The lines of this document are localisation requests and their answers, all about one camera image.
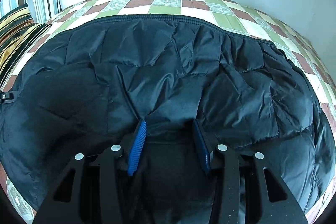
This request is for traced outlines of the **striped gold black pillow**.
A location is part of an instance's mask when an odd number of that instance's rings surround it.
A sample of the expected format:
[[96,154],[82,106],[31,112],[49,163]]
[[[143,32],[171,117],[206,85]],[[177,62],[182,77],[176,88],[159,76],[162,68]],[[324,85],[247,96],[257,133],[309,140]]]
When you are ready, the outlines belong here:
[[27,4],[1,18],[1,85],[35,39],[50,28],[33,20]]

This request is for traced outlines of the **checkered green brown bedspread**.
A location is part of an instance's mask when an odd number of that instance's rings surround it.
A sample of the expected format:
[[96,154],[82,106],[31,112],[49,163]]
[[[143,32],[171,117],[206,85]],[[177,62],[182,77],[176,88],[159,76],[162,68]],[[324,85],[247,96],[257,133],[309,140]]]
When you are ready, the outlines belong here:
[[283,50],[301,68],[320,101],[331,128],[335,129],[335,80],[314,50],[312,43],[282,21],[230,0],[85,0],[47,19],[51,28],[42,32],[25,50],[6,77],[1,89],[9,90],[25,63],[38,48],[59,32],[92,19],[124,14],[174,14],[204,19],[227,31],[267,39]]

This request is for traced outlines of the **black quilted puffer jacket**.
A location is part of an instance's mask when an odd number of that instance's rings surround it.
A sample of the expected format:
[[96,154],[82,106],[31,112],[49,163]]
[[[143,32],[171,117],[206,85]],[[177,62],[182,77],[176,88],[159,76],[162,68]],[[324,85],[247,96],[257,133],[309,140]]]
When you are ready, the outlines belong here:
[[273,43],[201,19],[91,20],[44,43],[10,91],[1,163],[37,223],[304,223],[335,175],[303,71]]

